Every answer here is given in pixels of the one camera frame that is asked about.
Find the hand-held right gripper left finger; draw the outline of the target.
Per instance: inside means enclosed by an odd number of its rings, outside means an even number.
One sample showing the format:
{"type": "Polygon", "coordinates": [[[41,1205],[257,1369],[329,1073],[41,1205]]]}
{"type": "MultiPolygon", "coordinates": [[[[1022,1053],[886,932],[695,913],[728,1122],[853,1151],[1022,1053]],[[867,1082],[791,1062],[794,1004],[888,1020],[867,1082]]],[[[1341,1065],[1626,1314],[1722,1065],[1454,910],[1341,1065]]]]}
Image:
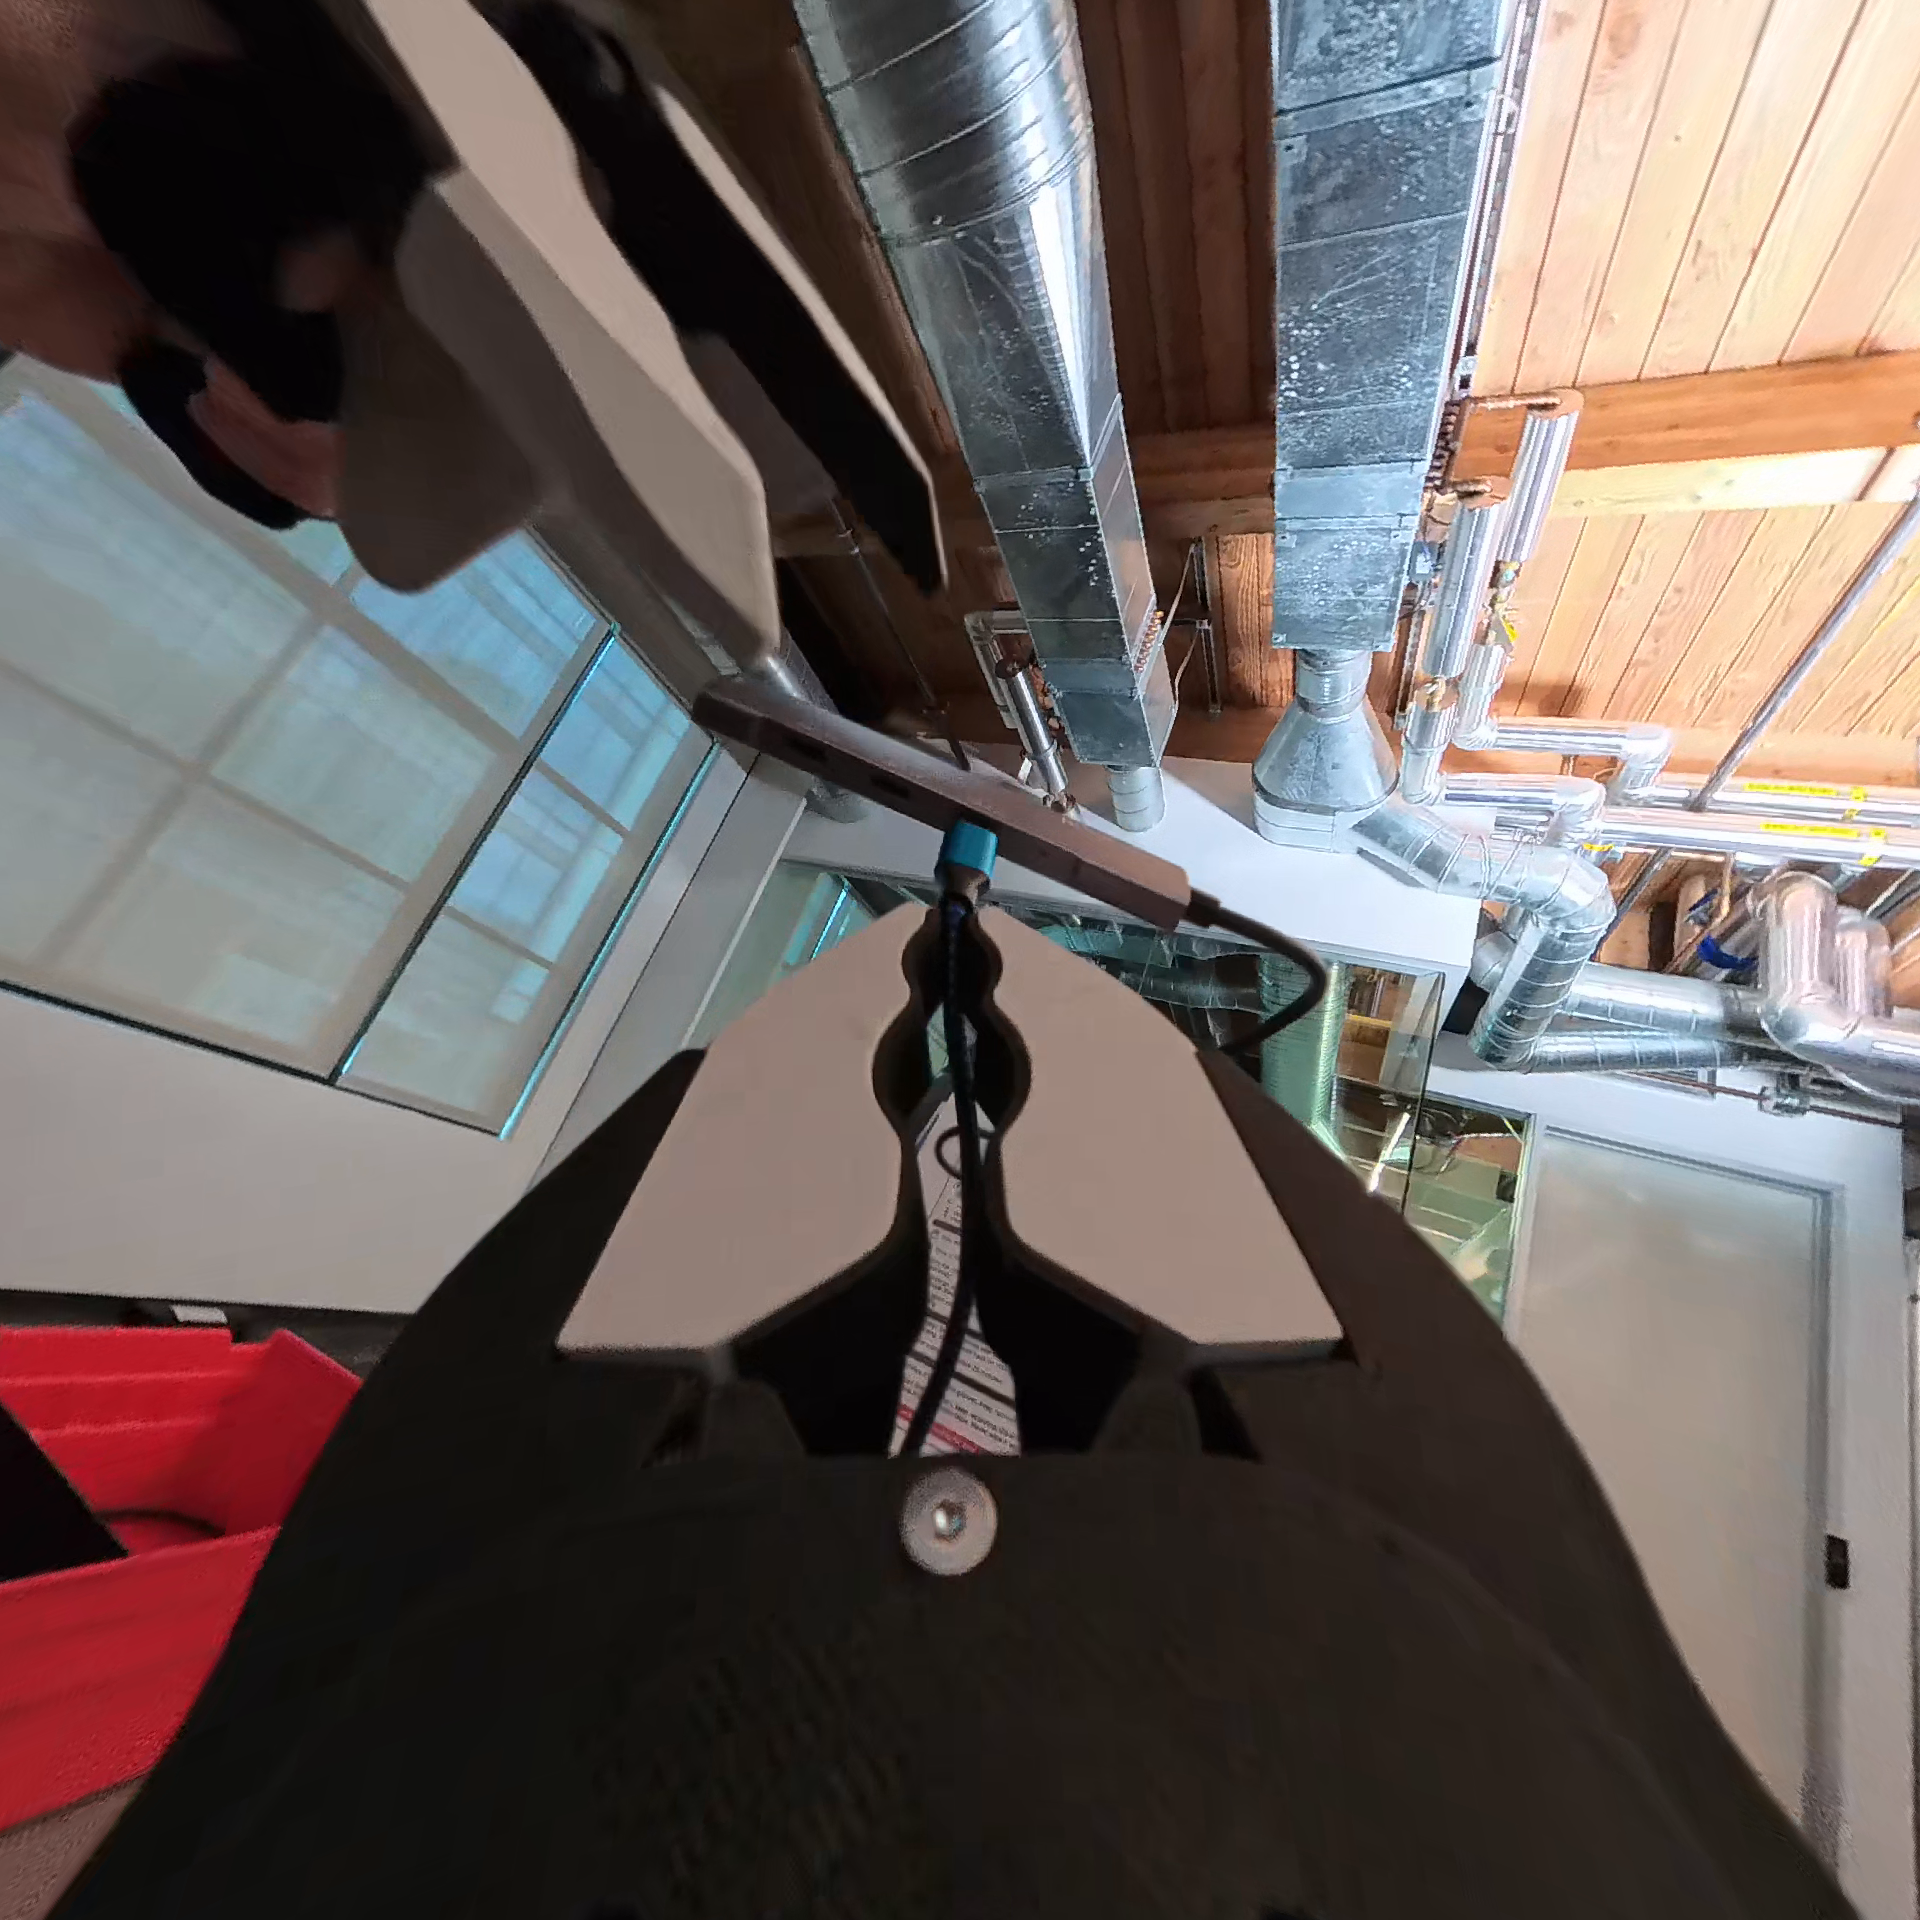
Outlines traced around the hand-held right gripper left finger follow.
{"type": "Polygon", "coordinates": [[[801,1308],[895,1229],[925,1245],[920,1155],[883,1106],[909,1022],[902,906],[768,988],[704,1050],[560,1330],[565,1353],[715,1353],[801,1308]]]}

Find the silver insulated pipes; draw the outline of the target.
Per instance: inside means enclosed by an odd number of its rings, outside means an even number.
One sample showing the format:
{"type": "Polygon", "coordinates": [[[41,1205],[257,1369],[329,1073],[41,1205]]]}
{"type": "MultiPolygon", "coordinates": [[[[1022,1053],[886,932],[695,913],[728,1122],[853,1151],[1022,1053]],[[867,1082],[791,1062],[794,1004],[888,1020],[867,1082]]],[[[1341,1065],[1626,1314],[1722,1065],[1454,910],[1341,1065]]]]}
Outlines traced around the silver insulated pipes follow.
{"type": "Polygon", "coordinates": [[[1505,587],[1539,542],[1545,485],[1567,468],[1575,415],[1522,425],[1514,495],[1456,508],[1437,602],[1415,657],[1400,781],[1346,822],[1349,844],[1443,895],[1497,907],[1472,1052],[1505,1073],[1715,1073],[1744,1061],[1830,1077],[1891,1106],[1917,1106],[1917,1013],[1893,1009],[1887,927],[1845,907],[1815,866],[1917,876],[1917,809],[1711,780],[1655,802],[1672,737],[1659,726],[1497,723],[1510,661],[1505,587]],[[1542,812],[1536,831],[1453,821],[1447,747],[1506,745],[1602,756],[1607,785],[1530,778],[1479,785],[1487,809],[1542,812]],[[1696,941],[1715,979],[1602,974],[1597,951],[1621,910],[1607,852],[1719,855],[1759,877],[1696,941]]]}

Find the grey usb hub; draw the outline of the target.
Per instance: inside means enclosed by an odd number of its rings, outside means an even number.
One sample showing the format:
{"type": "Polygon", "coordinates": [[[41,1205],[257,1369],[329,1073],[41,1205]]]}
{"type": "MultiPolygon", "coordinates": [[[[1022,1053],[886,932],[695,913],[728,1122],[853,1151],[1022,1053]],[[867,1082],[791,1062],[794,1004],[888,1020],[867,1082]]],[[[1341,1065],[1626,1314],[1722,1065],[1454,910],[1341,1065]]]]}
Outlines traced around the grey usb hub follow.
{"type": "Polygon", "coordinates": [[[958,769],[837,710],[746,678],[715,678],[694,719],[746,750],[843,787],[937,831],[960,826],[997,837],[1018,866],[1158,927],[1218,926],[1221,902],[1165,858],[1047,807],[997,769],[958,769]]]}

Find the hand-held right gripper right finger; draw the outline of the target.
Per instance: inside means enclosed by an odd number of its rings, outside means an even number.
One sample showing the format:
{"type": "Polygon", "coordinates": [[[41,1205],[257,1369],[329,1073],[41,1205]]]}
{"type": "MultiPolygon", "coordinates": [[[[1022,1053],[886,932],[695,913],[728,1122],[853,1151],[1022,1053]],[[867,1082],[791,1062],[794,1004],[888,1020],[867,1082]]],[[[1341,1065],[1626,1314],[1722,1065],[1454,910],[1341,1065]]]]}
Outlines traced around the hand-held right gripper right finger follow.
{"type": "Polygon", "coordinates": [[[1202,1353],[1333,1353],[1337,1317],[1190,1037],[1007,913],[981,932],[1024,1070],[999,1140],[1015,1236],[1202,1353]]]}

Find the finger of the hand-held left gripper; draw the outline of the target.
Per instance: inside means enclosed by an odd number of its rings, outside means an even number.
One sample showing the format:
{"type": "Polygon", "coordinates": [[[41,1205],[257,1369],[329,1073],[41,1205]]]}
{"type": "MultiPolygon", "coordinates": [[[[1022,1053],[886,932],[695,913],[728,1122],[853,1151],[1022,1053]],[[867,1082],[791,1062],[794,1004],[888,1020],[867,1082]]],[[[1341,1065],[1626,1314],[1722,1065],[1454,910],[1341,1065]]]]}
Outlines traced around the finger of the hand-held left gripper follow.
{"type": "Polygon", "coordinates": [[[591,199],[536,74],[457,2],[349,2],[344,34],[429,153],[394,251],[401,307],[595,534],[735,671],[782,617],[758,468],[591,199]]]}
{"type": "Polygon", "coordinates": [[[946,582],[929,468],[754,194],[658,61],[575,5],[520,5],[518,57],[678,333],[723,340],[922,590],[946,582]]]}

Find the white printed label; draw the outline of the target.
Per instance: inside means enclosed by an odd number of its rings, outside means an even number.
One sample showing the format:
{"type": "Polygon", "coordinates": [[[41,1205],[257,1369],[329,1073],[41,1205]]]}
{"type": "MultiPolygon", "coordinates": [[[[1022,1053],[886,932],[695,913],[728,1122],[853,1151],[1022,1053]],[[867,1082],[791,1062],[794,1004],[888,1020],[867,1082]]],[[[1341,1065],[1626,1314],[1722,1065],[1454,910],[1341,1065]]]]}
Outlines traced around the white printed label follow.
{"type": "MultiPolygon", "coordinates": [[[[917,1166],[929,1229],[927,1279],[920,1290],[925,1317],[903,1363],[896,1427],[890,1451],[903,1451],[934,1363],[945,1343],[963,1252],[963,1187],[953,1140],[953,1095],[949,1077],[914,1115],[917,1166]]],[[[1013,1372],[991,1348],[971,1313],[952,1381],[945,1390],[922,1451],[937,1453],[1021,1453],[1018,1390],[1013,1372]]]]}

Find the galvanized metal air duct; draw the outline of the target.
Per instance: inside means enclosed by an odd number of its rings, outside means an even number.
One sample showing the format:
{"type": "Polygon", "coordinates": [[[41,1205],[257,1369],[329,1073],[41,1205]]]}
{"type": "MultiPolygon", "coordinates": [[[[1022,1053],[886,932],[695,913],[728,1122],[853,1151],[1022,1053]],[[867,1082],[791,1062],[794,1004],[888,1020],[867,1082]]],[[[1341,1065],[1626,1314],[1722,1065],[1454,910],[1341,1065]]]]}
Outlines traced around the galvanized metal air duct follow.
{"type": "Polygon", "coordinates": [[[1122,415],[1089,70],[1067,2],[799,2],[1075,756],[1165,821],[1178,698],[1122,415]]]}
{"type": "Polygon", "coordinates": [[[1280,846],[1333,849],[1397,785],[1368,693],[1400,635],[1512,14],[1275,7],[1271,638],[1293,698],[1256,756],[1253,812],[1280,846]]]}

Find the large grid window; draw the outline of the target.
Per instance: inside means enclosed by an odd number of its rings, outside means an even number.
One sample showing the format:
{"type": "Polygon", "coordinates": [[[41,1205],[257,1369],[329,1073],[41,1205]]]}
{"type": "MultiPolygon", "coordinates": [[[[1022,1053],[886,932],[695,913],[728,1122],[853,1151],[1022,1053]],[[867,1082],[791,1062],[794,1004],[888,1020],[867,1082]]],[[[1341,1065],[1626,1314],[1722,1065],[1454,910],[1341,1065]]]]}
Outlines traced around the large grid window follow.
{"type": "Polygon", "coordinates": [[[712,764],[534,534],[379,587],[7,358],[5,990],[503,1137],[712,764]]]}

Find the person's left hand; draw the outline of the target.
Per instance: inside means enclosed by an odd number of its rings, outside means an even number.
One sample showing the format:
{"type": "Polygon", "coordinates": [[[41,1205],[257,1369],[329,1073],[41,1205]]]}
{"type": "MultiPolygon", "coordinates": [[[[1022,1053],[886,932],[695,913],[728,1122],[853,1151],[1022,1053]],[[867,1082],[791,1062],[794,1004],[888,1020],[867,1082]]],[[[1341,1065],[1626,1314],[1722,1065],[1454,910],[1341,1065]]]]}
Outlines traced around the person's left hand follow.
{"type": "Polygon", "coordinates": [[[115,82],[158,65],[241,57],[231,5],[5,2],[3,338],[49,369],[122,382],[161,350],[184,373],[178,462],[203,491],[258,517],[335,522],[344,441],[331,422],[273,407],[95,228],[72,137],[115,82]]]}

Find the white door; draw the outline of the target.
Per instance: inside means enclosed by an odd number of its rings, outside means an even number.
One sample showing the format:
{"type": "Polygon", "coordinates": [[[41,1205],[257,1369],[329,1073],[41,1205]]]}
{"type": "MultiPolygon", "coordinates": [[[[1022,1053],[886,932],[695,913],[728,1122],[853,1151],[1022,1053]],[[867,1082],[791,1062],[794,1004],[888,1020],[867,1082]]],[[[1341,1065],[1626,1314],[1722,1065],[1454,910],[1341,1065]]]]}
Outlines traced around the white door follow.
{"type": "Polygon", "coordinates": [[[1559,1130],[1506,1313],[1695,1679],[1791,1818],[1830,1797],[1824,1191],[1559,1130]]]}

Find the red plastic bin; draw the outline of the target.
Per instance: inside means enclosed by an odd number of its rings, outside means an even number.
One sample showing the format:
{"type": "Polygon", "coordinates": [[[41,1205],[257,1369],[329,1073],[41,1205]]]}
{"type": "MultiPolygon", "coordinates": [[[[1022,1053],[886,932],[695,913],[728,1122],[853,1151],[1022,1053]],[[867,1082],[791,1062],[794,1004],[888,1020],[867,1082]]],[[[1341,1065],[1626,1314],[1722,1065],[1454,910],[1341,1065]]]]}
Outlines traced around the red plastic bin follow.
{"type": "Polygon", "coordinates": [[[117,1548],[5,1574],[5,1830],[155,1764],[357,1387],[287,1330],[5,1330],[5,1414],[117,1548]]]}

